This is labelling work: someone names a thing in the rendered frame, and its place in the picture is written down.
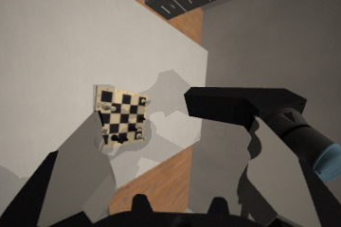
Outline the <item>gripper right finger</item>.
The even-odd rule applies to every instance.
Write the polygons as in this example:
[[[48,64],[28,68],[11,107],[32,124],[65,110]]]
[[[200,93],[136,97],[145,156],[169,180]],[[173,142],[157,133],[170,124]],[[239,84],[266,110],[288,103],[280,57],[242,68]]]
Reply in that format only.
[[[239,179],[241,217],[264,227],[341,227],[341,204],[257,116],[247,131],[250,160]]]

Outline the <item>chessboard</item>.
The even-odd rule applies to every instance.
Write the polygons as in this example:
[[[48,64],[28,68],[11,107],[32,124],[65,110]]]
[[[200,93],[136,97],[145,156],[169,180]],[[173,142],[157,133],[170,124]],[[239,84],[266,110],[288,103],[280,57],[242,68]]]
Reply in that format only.
[[[141,103],[141,100],[149,99],[149,95],[119,90],[115,88],[109,88],[97,85],[95,110],[101,111],[104,121],[105,129],[109,129],[109,134],[102,134],[105,146],[103,148],[111,148],[117,146],[123,146],[138,142],[143,142],[143,139],[136,138],[138,133],[144,137],[145,120],[139,120],[138,117],[142,116],[146,118],[148,103]],[[114,112],[102,109],[103,104],[109,104],[110,107],[116,107]],[[130,131],[129,128],[140,125],[144,129],[137,129],[137,131]],[[112,141],[111,136],[117,135],[117,138],[121,139],[124,135],[128,138],[128,141],[123,140],[120,144],[118,141]]]

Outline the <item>white knight chess piece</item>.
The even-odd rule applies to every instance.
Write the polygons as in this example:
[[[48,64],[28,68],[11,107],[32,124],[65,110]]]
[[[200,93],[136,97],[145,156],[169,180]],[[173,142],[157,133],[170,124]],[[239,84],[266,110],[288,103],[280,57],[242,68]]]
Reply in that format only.
[[[105,128],[103,128],[101,131],[102,131],[102,133],[104,133],[104,134],[109,134],[109,129],[106,130]]]

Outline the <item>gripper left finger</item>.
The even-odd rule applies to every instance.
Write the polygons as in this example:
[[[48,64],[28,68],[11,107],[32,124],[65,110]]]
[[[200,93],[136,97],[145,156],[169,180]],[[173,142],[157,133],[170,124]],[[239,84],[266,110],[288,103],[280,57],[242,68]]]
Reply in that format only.
[[[110,216],[117,182],[95,110],[43,162],[0,217],[0,227],[89,227]]]

